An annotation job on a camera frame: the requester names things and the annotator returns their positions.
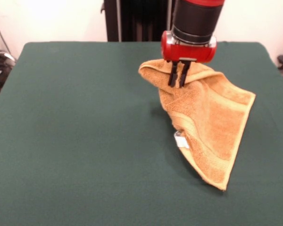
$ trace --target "white label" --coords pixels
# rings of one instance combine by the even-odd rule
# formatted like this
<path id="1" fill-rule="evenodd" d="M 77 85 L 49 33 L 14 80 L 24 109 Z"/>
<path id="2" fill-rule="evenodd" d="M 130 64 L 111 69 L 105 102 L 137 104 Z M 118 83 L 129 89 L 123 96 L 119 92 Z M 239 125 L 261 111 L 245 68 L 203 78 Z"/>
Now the white label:
<path id="1" fill-rule="evenodd" d="M 180 131 L 175 132 L 174 137 L 175 137 L 175 141 L 177 143 L 177 147 L 185 147 L 185 148 L 188 148 L 188 149 L 190 148 L 186 138 L 181 136 Z"/>

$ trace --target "orange towel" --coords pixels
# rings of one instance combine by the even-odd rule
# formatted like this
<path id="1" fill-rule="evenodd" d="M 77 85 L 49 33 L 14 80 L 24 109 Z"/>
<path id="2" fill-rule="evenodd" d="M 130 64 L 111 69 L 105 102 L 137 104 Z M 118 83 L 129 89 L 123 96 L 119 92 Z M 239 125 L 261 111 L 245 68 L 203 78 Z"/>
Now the orange towel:
<path id="1" fill-rule="evenodd" d="M 241 137 L 256 95 L 233 85 L 221 72 L 198 63 L 179 87 L 183 64 L 178 64 L 175 88 L 169 87 L 171 63 L 151 60 L 139 73 L 158 87 L 162 107 L 186 140 L 179 149 L 209 184 L 226 190 Z"/>

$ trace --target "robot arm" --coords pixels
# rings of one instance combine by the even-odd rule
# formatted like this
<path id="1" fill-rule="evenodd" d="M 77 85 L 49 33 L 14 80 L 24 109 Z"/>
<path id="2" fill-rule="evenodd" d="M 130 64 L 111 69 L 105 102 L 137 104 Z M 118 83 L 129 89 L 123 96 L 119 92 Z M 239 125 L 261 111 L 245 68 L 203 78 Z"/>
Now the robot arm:
<path id="1" fill-rule="evenodd" d="M 183 87 L 191 62 L 210 62 L 216 51 L 213 37 L 225 0 L 177 0 L 173 27 L 164 31 L 161 39 L 162 55 L 172 61 L 169 86 L 177 79 L 177 64 L 184 64 L 179 86 Z"/>

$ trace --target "green tablecloth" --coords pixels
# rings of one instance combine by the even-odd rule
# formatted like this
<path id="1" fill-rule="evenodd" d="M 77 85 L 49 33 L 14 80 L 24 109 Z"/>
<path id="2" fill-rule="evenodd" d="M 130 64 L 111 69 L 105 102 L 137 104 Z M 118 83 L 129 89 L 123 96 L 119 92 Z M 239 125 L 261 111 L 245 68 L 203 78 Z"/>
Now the green tablecloth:
<path id="1" fill-rule="evenodd" d="M 159 43 L 27 44 L 0 95 L 0 226 L 283 226 L 283 78 L 258 43 L 209 65 L 257 94 L 228 190 L 176 147 L 137 70 Z"/>

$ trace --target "black cable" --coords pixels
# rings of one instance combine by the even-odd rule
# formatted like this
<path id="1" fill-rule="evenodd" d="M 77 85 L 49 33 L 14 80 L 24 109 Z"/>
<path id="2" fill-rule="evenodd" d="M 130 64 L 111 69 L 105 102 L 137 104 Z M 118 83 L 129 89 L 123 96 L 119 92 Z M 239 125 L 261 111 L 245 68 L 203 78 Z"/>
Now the black cable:
<path id="1" fill-rule="evenodd" d="M 4 40 L 4 38 L 3 38 L 2 34 L 1 34 L 1 31 L 0 31 L 0 37 L 1 37 L 1 39 L 2 39 L 2 41 L 3 41 L 3 43 L 4 43 L 4 45 L 5 45 L 6 49 L 7 49 L 8 52 L 10 53 L 10 50 L 9 50 L 9 48 L 8 48 L 6 42 L 5 42 L 5 40 Z"/>

